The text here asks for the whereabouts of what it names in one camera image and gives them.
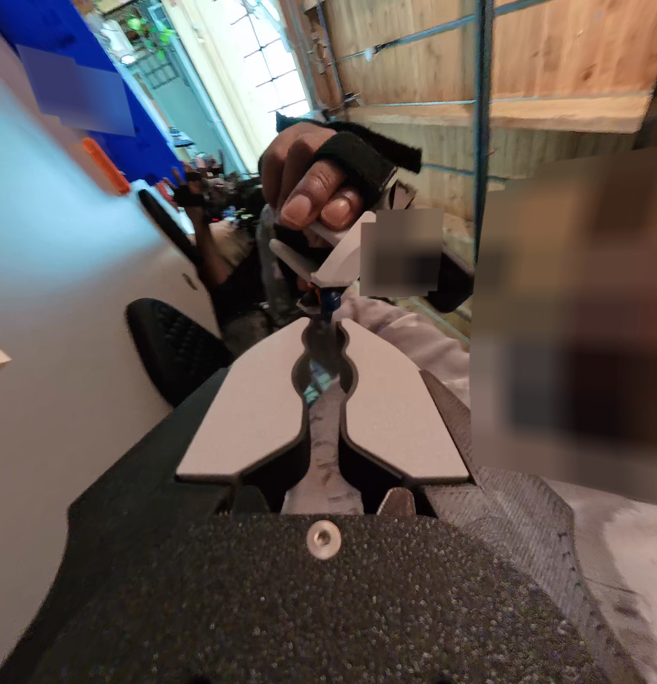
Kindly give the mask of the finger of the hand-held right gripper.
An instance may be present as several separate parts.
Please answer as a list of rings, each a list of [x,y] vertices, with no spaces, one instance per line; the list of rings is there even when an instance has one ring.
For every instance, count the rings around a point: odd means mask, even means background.
[[[297,280],[302,280],[307,285],[305,290],[299,290],[296,302],[298,308],[303,311],[321,311],[321,289],[315,282],[316,264],[277,238],[271,239],[270,249],[273,255],[285,265],[286,269],[294,274],[291,278],[291,284],[296,285]]]
[[[320,222],[311,225],[311,232],[333,248],[325,261],[311,274],[311,283],[320,289],[348,288],[360,274],[361,228],[374,224],[376,214],[364,212],[355,223],[341,232]]]

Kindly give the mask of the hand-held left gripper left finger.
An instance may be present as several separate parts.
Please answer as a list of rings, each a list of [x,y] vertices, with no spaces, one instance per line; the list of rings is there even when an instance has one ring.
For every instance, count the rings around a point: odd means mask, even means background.
[[[179,463],[184,482],[233,483],[296,446],[307,429],[309,319],[298,319],[230,366]]]

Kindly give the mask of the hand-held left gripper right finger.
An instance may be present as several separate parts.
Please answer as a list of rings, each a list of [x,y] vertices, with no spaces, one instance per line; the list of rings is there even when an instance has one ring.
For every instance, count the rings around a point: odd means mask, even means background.
[[[342,320],[345,442],[413,484],[469,481],[470,473],[418,366],[388,341]]]

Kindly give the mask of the person's right forearm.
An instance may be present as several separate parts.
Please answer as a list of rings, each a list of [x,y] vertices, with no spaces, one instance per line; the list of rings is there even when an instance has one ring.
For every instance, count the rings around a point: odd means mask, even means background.
[[[333,314],[333,322],[342,320],[352,320],[388,341],[470,407],[469,353],[424,316],[349,290]]]

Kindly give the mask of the black mesh office chair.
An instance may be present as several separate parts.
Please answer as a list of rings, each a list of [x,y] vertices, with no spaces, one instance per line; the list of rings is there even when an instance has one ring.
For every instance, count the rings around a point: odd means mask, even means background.
[[[134,300],[127,305],[125,318],[142,365],[172,407],[235,359],[221,339],[161,300]]]

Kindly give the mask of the blue plastic bin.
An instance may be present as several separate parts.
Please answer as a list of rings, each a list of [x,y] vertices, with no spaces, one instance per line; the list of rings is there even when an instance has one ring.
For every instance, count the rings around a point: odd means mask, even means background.
[[[151,101],[72,1],[0,1],[0,35],[23,64],[39,111],[88,132],[129,182],[155,185],[177,166]]]

